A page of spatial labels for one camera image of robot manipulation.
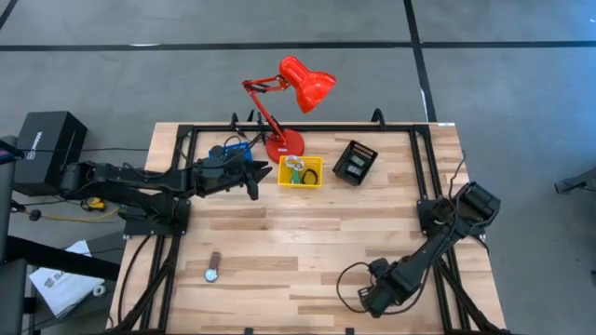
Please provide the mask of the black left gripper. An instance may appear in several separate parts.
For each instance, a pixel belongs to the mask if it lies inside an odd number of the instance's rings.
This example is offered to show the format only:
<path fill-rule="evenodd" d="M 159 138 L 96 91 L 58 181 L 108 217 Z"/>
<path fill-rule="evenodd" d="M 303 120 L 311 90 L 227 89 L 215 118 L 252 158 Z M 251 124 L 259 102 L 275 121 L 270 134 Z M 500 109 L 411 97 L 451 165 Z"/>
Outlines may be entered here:
<path fill-rule="evenodd" d="M 199 159 L 193 164 L 193 189 L 197 195 L 210 195 L 245 186 L 250 199 L 255 201 L 259 198 L 256 180 L 265 178 L 272 169 L 267 161 Z"/>

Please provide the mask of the black cardboard box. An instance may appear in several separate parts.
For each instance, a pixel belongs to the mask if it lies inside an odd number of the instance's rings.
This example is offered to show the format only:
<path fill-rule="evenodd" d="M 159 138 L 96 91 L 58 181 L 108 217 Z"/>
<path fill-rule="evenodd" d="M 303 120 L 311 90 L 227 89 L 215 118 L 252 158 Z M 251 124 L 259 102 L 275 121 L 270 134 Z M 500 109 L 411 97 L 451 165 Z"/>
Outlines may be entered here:
<path fill-rule="evenodd" d="M 14 190 L 29 196 L 56 195 L 61 174 L 79 160 L 87 133 L 70 112 L 28 113 L 18 136 L 24 158 L 16 163 Z"/>

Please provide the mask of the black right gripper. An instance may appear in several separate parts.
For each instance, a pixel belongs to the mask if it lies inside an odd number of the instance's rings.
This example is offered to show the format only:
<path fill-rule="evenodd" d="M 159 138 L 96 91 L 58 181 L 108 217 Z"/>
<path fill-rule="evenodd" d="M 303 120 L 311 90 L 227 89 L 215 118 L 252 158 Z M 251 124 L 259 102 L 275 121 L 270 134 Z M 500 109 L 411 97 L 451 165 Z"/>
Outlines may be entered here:
<path fill-rule="evenodd" d="M 401 272 L 405 261 L 378 259 L 367 265 L 374 283 L 358 290 L 359 301 L 364 311 L 373 318 L 381 317 L 392 305 L 401 305 L 413 294 L 413 286 Z"/>

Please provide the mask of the white printed paper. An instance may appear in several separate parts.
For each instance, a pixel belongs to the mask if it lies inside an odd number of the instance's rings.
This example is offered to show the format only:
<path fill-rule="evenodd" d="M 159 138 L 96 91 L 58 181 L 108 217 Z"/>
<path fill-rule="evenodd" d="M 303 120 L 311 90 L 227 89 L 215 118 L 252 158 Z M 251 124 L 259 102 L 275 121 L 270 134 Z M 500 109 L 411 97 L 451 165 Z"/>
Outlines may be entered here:
<path fill-rule="evenodd" d="M 93 289 L 104 285 L 101 278 L 65 273 L 62 270 L 40 267 L 29 275 L 36 290 L 58 318 L 64 317 L 87 296 L 93 296 Z"/>

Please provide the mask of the yellow plastic basket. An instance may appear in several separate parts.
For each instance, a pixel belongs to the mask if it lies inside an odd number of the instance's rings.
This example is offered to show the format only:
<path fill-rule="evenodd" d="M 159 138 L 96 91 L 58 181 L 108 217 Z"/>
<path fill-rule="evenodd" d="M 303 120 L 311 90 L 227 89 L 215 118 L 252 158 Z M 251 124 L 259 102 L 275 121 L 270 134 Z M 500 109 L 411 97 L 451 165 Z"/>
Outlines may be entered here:
<path fill-rule="evenodd" d="M 284 163 L 284 159 L 286 156 L 287 155 L 283 155 L 279 159 L 279 166 L 278 166 L 278 185 L 279 186 L 290 187 L 290 188 L 317 189 L 322 185 L 323 161 L 320 157 L 299 156 L 305 162 L 305 168 L 300 172 L 301 177 L 302 177 L 304 171 L 308 168 L 312 168 L 318 173 L 318 176 L 319 176 L 318 185 L 310 186 L 310 185 L 303 185 L 303 184 L 291 184 L 291 168 L 288 168 Z"/>

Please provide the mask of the black plastic basket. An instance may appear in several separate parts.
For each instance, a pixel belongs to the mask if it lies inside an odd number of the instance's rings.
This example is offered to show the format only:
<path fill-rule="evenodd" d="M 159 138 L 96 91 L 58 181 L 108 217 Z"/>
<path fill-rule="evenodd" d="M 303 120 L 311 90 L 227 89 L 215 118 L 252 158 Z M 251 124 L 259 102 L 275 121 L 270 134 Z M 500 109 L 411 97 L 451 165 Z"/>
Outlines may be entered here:
<path fill-rule="evenodd" d="M 353 186 L 360 186 L 371 169 L 378 153 L 357 142 L 351 141 L 334 165 L 333 174 Z"/>

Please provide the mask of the blue plastic basket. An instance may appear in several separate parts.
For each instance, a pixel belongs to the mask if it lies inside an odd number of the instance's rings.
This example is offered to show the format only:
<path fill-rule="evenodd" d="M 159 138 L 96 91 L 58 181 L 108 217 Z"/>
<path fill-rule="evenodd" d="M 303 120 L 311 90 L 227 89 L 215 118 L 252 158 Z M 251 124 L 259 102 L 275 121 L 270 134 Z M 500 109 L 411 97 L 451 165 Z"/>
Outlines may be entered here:
<path fill-rule="evenodd" d="M 239 160 L 240 158 L 248 162 L 252 161 L 251 144 L 249 142 L 243 141 L 224 146 L 222 154 L 224 161 Z"/>

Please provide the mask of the red desk lamp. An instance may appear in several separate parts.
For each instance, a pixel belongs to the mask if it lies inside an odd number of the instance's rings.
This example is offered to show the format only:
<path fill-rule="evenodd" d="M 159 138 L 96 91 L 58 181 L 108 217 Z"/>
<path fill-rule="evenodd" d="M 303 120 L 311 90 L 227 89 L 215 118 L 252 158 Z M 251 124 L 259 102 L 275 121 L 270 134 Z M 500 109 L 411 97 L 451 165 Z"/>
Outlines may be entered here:
<path fill-rule="evenodd" d="M 325 72 L 311 71 L 294 56 L 287 56 L 280 61 L 277 75 L 244 80 L 241 83 L 272 128 L 271 134 L 265 140 L 265 150 L 274 163 L 279 163 L 280 157 L 283 155 L 303 155 L 305 141 L 298 131 L 283 127 L 266 110 L 257 95 L 284 91 L 292 87 L 299 109 L 303 114 L 309 114 L 325 100 L 335 84 L 335 76 Z"/>

